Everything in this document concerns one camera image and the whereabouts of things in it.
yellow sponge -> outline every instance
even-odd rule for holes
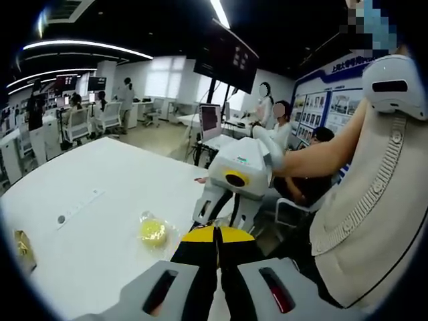
[[[147,245],[158,247],[167,241],[165,225],[156,219],[146,219],[141,223],[141,239]]]

woman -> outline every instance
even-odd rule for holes
[[[120,91],[118,101],[122,102],[120,107],[120,117],[122,119],[122,133],[126,135],[128,134],[129,114],[132,109],[135,91],[132,89],[131,78],[125,78],[124,83],[125,87]]]
[[[277,116],[278,122],[275,124],[274,129],[269,130],[269,136],[285,151],[288,148],[288,138],[292,131],[290,124],[292,107],[285,100],[280,100],[275,103],[273,111],[274,115]]]
[[[272,107],[274,99],[272,98],[272,90],[267,82],[262,82],[259,87],[259,95],[261,97],[259,106],[255,109],[255,113],[259,120],[252,122],[251,125],[260,125],[266,129],[271,129],[274,125],[272,116]]]
[[[72,112],[76,111],[76,110],[81,110],[82,109],[82,97],[79,94],[73,94],[72,97],[70,98],[70,109],[67,110],[63,117],[62,117],[62,121],[64,123],[64,125],[68,125],[68,122],[70,121],[70,116],[72,115]]]
[[[96,102],[94,107],[94,116],[96,118],[98,119],[101,118],[102,113],[106,109],[106,105],[107,105],[106,92],[102,90],[98,92],[98,101]]]

white robot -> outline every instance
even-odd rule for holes
[[[208,169],[209,178],[202,197],[197,201],[193,219],[202,225],[215,219],[235,193],[231,226],[250,231],[261,200],[269,188],[272,169],[282,168],[281,148],[266,129],[256,126],[254,138],[242,138],[222,148]],[[259,138],[269,150],[263,157]]]

hand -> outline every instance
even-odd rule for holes
[[[195,182],[198,182],[199,184],[205,184],[207,182],[208,177],[199,177],[198,179],[195,179]]]

ceiling light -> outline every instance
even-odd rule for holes
[[[58,72],[93,72],[93,71],[96,71],[96,68],[74,68],[74,69],[52,70],[51,72],[42,72],[40,74],[36,74],[36,75],[28,76],[28,77],[25,77],[22,79],[18,79],[16,82],[12,82],[9,85],[7,85],[6,88],[9,88],[10,86],[15,85],[18,82],[23,82],[24,80],[34,78],[34,77],[38,77],[38,76],[42,76],[42,75],[56,74]]]
[[[126,48],[117,47],[115,45],[107,45],[105,43],[98,43],[98,42],[92,42],[92,41],[83,41],[83,40],[49,40],[49,41],[41,41],[41,42],[32,43],[31,45],[27,45],[24,48],[22,48],[22,50],[27,50],[27,49],[36,48],[36,47],[42,47],[42,46],[45,46],[45,45],[90,45],[92,47],[101,47],[101,48],[113,49],[113,50],[123,51],[123,52],[126,52],[128,54],[132,54],[132,55],[144,57],[144,58],[147,58],[147,59],[153,59],[152,56],[145,55],[144,53],[140,53],[140,52],[137,52],[137,51],[134,51],[134,50],[129,50],[129,49],[126,49]]]
[[[55,80],[56,80],[56,78],[47,79],[47,80],[42,80],[42,81],[41,81],[41,83],[44,83],[44,82],[54,82]],[[34,83],[29,84],[29,85],[26,85],[26,86],[23,86],[23,87],[20,87],[20,88],[15,89],[15,90],[12,90],[10,93],[8,93],[8,95],[10,96],[10,95],[12,95],[12,94],[14,94],[14,93],[16,93],[16,92],[18,92],[18,91],[22,90],[22,89],[26,89],[26,88],[28,88],[28,87],[31,87],[32,85],[34,85]]]
[[[227,17],[223,7],[221,6],[220,0],[211,0],[211,4],[221,22],[227,29],[230,29],[229,22],[227,21]]]

